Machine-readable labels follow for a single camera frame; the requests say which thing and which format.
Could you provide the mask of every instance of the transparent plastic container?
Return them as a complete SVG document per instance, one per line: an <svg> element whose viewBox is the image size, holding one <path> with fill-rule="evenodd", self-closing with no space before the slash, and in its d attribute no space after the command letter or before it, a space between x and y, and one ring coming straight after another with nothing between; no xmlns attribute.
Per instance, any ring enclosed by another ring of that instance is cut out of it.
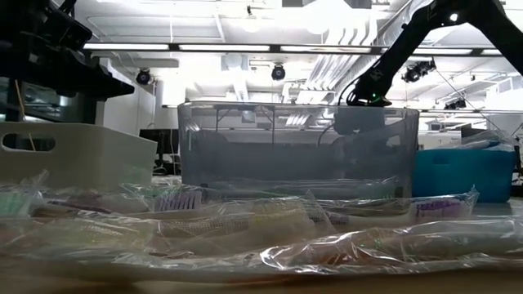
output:
<svg viewBox="0 0 523 294"><path fill-rule="evenodd" d="M286 194L306 187L331 199L376 198L371 189L410 197L418 117L413 109L185 103L178 106L182 181L270 192L284 185Z"/></svg>

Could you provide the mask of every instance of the ceiling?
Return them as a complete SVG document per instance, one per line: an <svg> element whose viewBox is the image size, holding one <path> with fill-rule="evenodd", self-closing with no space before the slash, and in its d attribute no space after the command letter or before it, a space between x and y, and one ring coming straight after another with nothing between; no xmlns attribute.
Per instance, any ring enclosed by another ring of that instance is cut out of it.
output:
<svg viewBox="0 0 523 294"><path fill-rule="evenodd" d="M76 18L93 31L92 42L228 42L278 44L364 45L393 37L396 13L403 5L426 0L373 0L371 10L352 9L343 0L316 0L304 7L285 7L285 0L81 0ZM509 18L523 29L523 1L506 0ZM252 15L247 12L251 7ZM434 31L425 45L435 47L490 47L480 32L465 24ZM147 62L177 60L176 70L186 81L186 96L226 97L240 87L219 53L120 53L107 55L125 74L134 75ZM339 90L340 82L357 65L358 56L247 54L244 85L248 92L277 92L291 84L298 90ZM387 97L396 106L442 108L456 91L478 104L485 89L515 72L504 58L437 57L438 72L416 83L405 83L398 73ZM270 77L274 63L282 63L286 79ZM158 76L166 69L154 71Z"/></svg>

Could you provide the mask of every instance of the blue plastic bin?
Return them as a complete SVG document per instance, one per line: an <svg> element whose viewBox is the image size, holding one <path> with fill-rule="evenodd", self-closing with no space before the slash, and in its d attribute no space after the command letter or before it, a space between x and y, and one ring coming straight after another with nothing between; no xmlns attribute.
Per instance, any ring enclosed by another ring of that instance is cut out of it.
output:
<svg viewBox="0 0 523 294"><path fill-rule="evenodd" d="M413 197L462 194L474 185L479 202L504 203L510 198L516 153L481 149L418 151Z"/></svg>

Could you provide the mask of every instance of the security camera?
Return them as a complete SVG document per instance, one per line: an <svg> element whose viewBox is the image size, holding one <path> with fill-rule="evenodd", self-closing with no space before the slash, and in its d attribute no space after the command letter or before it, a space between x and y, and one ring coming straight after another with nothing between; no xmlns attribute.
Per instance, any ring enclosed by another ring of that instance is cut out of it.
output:
<svg viewBox="0 0 523 294"><path fill-rule="evenodd" d="M140 69L140 73L136 76L136 82L142 86L150 85L154 81L150 75L150 69Z"/></svg>
<svg viewBox="0 0 523 294"><path fill-rule="evenodd" d="M285 78L285 69L284 65L275 65L272 69L272 79L275 81L281 81Z"/></svg>

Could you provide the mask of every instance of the wooden surface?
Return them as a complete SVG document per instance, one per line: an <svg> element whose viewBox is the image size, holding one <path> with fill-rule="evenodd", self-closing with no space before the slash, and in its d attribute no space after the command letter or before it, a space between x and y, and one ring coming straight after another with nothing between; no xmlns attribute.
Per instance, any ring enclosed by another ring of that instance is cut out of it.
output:
<svg viewBox="0 0 523 294"><path fill-rule="evenodd" d="M423 293L423 294L520 294L523 273L444 273L414 276L387 276L350 278L345 280L311 280L300 284L279 286L216 286L184 283L137 283L127 285L101 285L70 280L11 279L0 280L2 293L6 294L305 294L344 292L350 294L373 293Z"/></svg>

